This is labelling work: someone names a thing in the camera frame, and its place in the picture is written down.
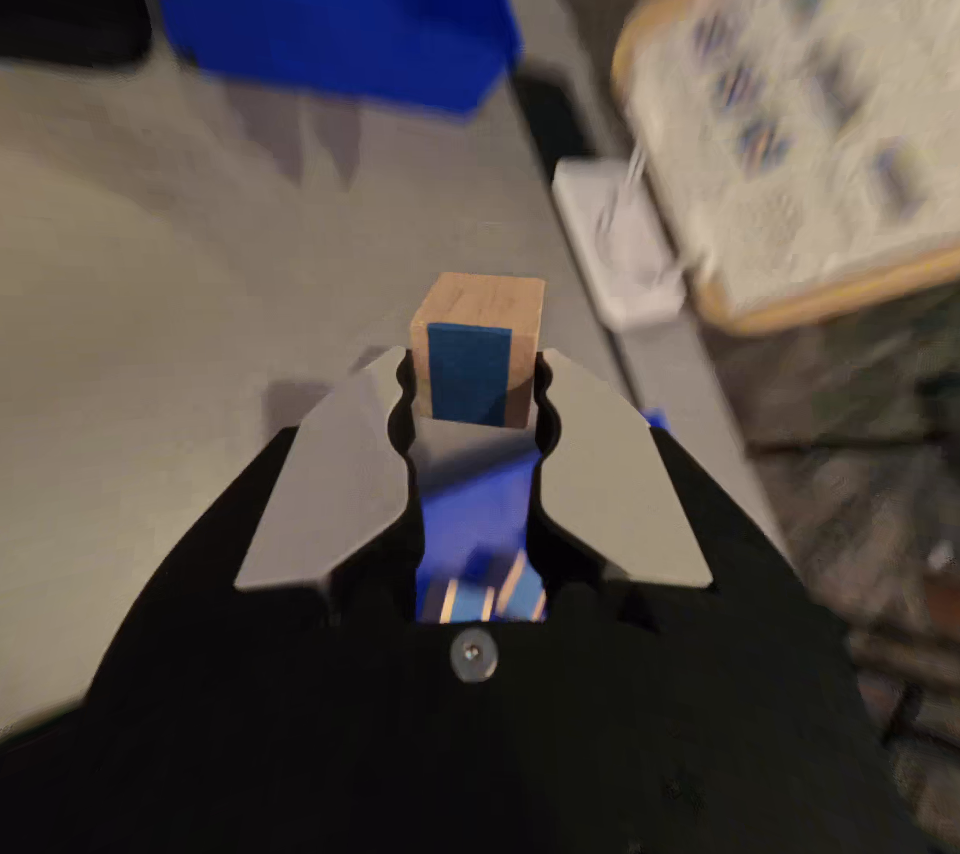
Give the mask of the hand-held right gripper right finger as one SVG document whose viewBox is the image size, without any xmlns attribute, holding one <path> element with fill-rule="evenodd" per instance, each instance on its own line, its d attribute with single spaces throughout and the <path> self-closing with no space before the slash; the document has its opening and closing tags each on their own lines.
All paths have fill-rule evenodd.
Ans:
<svg viewBox="0 0 960 854">
<path fill-rule="evenodd" d="M 714 576 L 643 415 L 556 349 L 536 361 L 527 553 L 548 592 L 606 580 L 708 588 Z"/>
</svg>

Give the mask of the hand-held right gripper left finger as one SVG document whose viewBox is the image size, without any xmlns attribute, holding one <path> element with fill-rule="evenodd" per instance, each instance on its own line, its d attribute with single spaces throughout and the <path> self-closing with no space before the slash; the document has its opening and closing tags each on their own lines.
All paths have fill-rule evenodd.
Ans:
<svg viewBox="0 0 960 854">
<path fill-rule="evenodd" d="M 417 569 L 415 400 L 411 353 L 395 346 L 306 415 L 237 573 L 238 591 L 323 590 L 360 560 Z"/>
</svg>

